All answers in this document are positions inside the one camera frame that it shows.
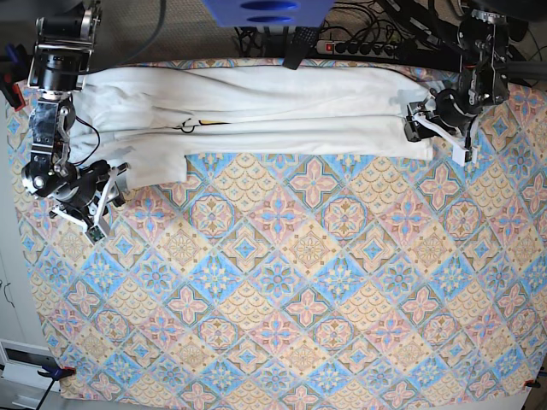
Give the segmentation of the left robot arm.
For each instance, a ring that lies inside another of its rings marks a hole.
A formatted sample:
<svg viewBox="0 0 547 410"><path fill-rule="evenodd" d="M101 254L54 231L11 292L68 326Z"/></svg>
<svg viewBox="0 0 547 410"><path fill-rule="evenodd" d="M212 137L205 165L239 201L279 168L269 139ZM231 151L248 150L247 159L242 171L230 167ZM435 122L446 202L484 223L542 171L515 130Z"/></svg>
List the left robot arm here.
<svg viewBox="0 0 547 410"><path fill-rule="evenodd" d="M508 79L501 73L509 45L506 16L468 7L458 27L457 44L461 52L457 85L431 89L424 100L409 103L404 131L411 143L441 137L451 145L452 161L465 166L478 159L473 136L479 116L509 98Z"/></svg>

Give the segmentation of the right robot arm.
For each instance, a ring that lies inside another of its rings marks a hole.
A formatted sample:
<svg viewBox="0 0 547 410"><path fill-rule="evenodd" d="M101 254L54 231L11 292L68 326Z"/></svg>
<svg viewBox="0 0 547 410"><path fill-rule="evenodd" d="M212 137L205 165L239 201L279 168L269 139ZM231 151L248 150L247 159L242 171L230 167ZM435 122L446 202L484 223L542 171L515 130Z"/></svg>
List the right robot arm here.
<svg viewBox="0 0 547 410"><path fill-rule="evenodd" d="M90 66L102 10L98 1L78 3L69 11L37 20L38 39L28 84L39 92L29 128L30 161L22 168L22 184L38 198L56 201L50 217L77 225L92 244L110 233L108 204L124 205L117 179L128 165L105 160L86 165L70 159L70 129L81 121L73 94L81 91L81 72Z"/></svg>

